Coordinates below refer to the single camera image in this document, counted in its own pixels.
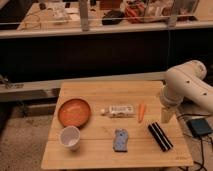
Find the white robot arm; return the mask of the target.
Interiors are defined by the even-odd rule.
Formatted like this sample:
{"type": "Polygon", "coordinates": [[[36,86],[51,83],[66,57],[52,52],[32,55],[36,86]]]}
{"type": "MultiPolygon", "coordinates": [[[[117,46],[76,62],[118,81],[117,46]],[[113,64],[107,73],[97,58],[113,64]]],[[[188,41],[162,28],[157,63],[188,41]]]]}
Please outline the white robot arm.
{"type": "Polygon", "coordinates": [[[184,98],[213,114],[213,87],[203,81],[206,74],[207,69],[199,60],[173,66],[165,72],[165,85],[159,92],[159,99],[163,105],[162,123],[171,120],[184,98]]]}

